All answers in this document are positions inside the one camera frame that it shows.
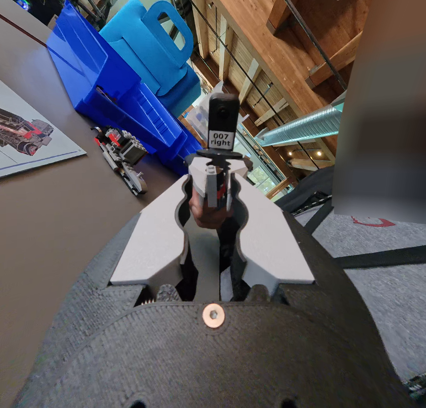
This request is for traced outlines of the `grey desk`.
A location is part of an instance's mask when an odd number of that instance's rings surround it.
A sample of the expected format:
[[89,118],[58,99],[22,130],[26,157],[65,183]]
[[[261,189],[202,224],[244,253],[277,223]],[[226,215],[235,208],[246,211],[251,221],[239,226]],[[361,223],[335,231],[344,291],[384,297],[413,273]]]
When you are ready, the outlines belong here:
[[178,175],[148,155],[137,168],[148,192],[133,196],[73,109],[45,47],[48,27],[12,0],[0,12],[1,81],[87,153],[1,179],[0,402],[9,407],[79,274]]

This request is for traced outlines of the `person's right forearm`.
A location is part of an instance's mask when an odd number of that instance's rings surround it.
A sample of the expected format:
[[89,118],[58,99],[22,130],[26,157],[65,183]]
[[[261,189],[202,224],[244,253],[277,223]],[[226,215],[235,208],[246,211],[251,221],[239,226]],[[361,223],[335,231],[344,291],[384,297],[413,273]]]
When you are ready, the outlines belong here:
[[232,218],[225,220],[217,231],[219,237],[219,288],[222,301],[238,301],[240,283],[237,264],[234,264],[235,241],[239,227]]

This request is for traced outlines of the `blue plastic bin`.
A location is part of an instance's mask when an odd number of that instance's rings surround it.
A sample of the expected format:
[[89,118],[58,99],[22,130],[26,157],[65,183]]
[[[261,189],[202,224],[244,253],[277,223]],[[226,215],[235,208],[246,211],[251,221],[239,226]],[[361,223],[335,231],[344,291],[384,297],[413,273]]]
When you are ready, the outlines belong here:
[[[184,38],[171,19],[163,13],[159,21],[182,48]],[[77,112],[99,127],[128,131],[164,166],[180,176],[188,173],[184,160],[200,143],[68,1],[47,48]]]

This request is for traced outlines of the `black cloth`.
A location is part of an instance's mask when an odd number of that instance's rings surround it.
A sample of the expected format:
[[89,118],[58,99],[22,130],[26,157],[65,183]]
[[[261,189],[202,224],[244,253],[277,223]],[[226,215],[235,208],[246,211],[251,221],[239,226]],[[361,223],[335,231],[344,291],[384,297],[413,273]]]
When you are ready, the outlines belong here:
[[332,195],[334,166],[312,172],[291,192],[274,201],[282,211],[295,213]]

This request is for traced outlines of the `clear plastic organizer box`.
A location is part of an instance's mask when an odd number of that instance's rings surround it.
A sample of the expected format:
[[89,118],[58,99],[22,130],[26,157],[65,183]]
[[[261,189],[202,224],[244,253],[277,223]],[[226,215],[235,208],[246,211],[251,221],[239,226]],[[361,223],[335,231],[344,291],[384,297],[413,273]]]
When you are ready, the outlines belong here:
[[214,86],[212,92],[206,95],[201,95],[194,103],[194,108],[191,109],[187,116],[186,121],[194,128],[203,140],[204,147],[207,147],[208,142],[208,112],[210,97],[216,93],[223,93],[223,81]]

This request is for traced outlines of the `small grey red brick assembly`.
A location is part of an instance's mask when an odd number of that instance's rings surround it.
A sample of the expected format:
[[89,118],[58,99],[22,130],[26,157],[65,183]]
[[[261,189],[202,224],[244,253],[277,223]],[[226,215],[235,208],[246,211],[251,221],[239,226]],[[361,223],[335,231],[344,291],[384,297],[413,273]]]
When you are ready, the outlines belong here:
[[231,209],[231,183],[227,170],[217,169],[214,165],[206,168],[206,196],[207,206],[220,210],[225,208],[227,212]]

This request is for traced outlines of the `person's right hand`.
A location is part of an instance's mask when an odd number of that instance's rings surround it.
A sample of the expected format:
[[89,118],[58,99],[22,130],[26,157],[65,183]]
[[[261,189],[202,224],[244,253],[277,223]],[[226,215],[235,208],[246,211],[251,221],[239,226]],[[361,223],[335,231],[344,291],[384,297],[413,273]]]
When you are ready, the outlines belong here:
[[208,207],[206,203],[200,203],[199,194],[194,192],[190,201],[189,209],[195,220],[195,223],[204,229],[217,230],[223,222],[223,215],[214,207]]

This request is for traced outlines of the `blue felt bag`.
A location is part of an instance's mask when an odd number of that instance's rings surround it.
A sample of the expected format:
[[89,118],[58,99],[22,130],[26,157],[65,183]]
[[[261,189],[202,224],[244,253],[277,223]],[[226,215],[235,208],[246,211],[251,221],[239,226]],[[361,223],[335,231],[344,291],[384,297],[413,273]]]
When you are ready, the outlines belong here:
[[[163,13],[182,34],[182,48],[161,25]],[[146,9],[140,0],[129,0],[99,33],[174,116],[200,96],[199,78],[187,63],[193,34],[168,1],[159,0]]]

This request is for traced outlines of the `toy brick vehicle model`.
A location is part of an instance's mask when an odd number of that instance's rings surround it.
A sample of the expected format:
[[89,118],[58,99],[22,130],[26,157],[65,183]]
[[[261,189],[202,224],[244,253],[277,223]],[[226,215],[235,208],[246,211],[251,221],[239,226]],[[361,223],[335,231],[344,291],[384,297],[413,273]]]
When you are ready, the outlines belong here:
[[90,129],[97,132],[95,143],[114,173],[120,176],[133,195],[144,195],[148,188],[143,173],[134,169],[148,153],[140,141],[129,132],[111,126]]

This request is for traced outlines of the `person's grey sweatshirt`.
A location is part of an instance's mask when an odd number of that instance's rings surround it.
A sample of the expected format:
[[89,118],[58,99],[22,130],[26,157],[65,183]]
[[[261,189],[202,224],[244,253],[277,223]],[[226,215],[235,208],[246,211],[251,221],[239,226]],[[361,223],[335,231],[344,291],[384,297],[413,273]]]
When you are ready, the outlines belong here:
[[[423,246],[425,224],[329,213],[313,237],[334,257]],[[425,407],[425,263],[344,269],[374,318],[409,395]]]

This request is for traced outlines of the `brick instruction booklet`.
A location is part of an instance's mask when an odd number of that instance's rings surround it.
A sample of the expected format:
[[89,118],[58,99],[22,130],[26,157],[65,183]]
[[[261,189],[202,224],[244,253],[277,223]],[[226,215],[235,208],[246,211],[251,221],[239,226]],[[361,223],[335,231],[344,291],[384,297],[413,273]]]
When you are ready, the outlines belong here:
[[0,177],[86,152],[3,81],[0,82]]

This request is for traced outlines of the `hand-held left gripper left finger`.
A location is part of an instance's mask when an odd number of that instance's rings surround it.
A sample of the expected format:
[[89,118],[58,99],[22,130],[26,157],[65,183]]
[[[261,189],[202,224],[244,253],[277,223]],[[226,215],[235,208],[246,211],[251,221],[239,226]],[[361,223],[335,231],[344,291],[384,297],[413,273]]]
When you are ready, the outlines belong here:
[[193,276],[185,225],[192,181],[184,175],[145,207],[110,278],[112,285],[176,286]]

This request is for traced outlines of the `steel ceiling pipe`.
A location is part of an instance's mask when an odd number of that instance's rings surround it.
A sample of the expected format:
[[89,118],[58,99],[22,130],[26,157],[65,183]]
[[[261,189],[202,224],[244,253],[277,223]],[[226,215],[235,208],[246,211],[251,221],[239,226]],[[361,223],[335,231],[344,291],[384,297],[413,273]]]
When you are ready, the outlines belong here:
[[328,55],[325,53],[325,51],[322,49],[321,45],[319,44],[317,38],[314,36],[314,34],[312,33],[312,31],[310,30],[310,28],[307,26],[306,22],[304,21],[304,19],[302,18],[302,16],[300,15],[299,11],[297,10],[297,8],[295,7],[295,5],[293,4],[293,2],[291,0],[284,0],[286,5],[288,6],[289,10],[292,12],[292,14],[295,16],[295,19],[297,20],[297,22],[299,23],[299,25],[302,27],[302,29],[304,30],[304,32],[306,33],[306,35],[308,36],[308,38],[310,39],[310,41],[314,44],[314,46],[316,47],[316,49],[318,50],[318,52],[320,53],[322,59],[325,61],[325,63],[327,64],[327,66],[330,68],[332,74],[336,77],[336,79],[338,80],[340,86],[342,87],[342,89],[344,91],[347,90],[347,85],[344,82],[341,74],[338,72],[338,70],[335,68],[335,66],[332,64],[331,59],[328,57]]

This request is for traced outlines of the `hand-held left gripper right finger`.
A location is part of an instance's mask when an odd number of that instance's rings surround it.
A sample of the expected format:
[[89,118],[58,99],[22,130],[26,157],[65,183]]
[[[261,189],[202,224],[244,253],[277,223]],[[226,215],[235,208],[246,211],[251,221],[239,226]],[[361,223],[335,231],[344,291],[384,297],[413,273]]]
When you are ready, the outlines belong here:
[[235,208],[238,201],[242,205],[237,252],[244,265],[243,281],[266,288],[314,283],[283,211],[242,176],[234,174],[233,181],[237,184]]

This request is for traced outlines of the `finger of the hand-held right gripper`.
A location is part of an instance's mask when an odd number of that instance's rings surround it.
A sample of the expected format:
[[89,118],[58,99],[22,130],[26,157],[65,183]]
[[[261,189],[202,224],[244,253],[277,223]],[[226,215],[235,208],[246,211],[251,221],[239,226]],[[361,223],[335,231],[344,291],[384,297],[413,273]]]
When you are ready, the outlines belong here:
[[208,158],[188,158],[188,170],[193,189],[202,200],[206,197],[207,163]]
[[232,194],[231,194],[231,177],[233,174],[237,173],[244,179],[248,175],[248,167],[246,166],[243,160],[227,160],[228,170],[226,171],[226,186],[227,186],[227,201],[226,201],[226,211],[231,210],[232,204]]

